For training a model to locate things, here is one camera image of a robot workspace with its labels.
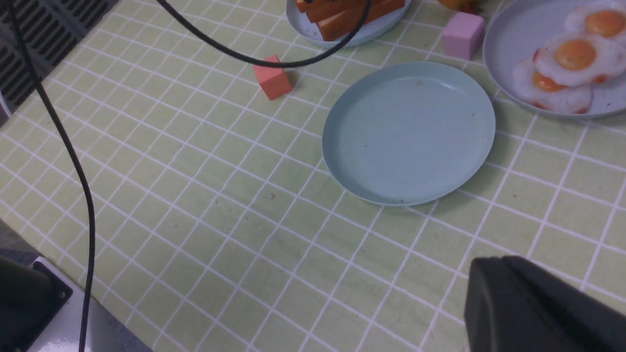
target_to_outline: black grille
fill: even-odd
[[[117,0],[10,0],[40,77],[45,78]],[[33,92],[6,7],[0,9],[0,90],[10,113]],[[0,117],[0,124],[5,119]]]

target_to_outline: black object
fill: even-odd
[[[472,352],[624,352],[626,317],[522,257],[476,258],[465,324]]]
[[[72,295],[41,263],[0,257],[0,351],[26,351]]]

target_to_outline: plate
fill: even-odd
[[[626,110],[626,74],[593,87],[586,114],[562,114],[535,108],[513,92],[513,67],[530,57],[550,36],[563,33],[563,22],[576,6],[594,0],[517,0],[490,24],[483,44],[483,59],[489,74],[508,96],[540,115],[572,120],[600,118]]]
[[[346,44],[345,48],[350,48],[351,46],[363,44],[380,37],[386,31],[389,31],[393,26],[400,22],[406,11],[408,11],[409,7],[411,7],[411,0],[404,0],[403,8],[397,9],[381,18],[378,18],[366,24],[361,28],[361,30],[359,30],[354,38],[352,38],[352,40],[350,40],[350,42]],[[332,46],[335,46],[341,41],[341,39],[344,38],[341,37],[339,38],[339,40],[336,41],[324,41],[322,39],[322,35],[319,34],[315,23],[309,22],[307,15],[298,11],[298,8],[295,6],[295,0],[287,0],[285,13],[287,14],[287,19],[289,20],[289,24],[291,25],[291,27],[313,45],[320,46],[321,48],[330,48]]]
[[[372,203],[438,199],[483,164],[496,130],[480,85],[447,65],[416,61],[359,80],[331,108],[322,153],[332,176]]]

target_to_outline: orange cube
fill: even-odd
[[[266,58],[265,60],[275,63],[280,62],[276,55]],[[269,100],[274,100],[279,96],[289,93],[293,89],[287,74],[282,68],[254,66],[253,69],[261,89],[263,89],[263,92],[265,92]]]

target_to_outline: fried egg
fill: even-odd
[[[558,85],[535,70],[532,58],[522,60],[513,69],[513,91],[529,104],[555,113],[586,113],[592,99],[590,85]]]
[[[565,18],[565,30],[598,34],[626,46],[626,4],[600,1],[577,6]]]
[[[599,34],[565,32],[546,40],[533,62],[559,85],[604,83],[626,71],[626,48]]]

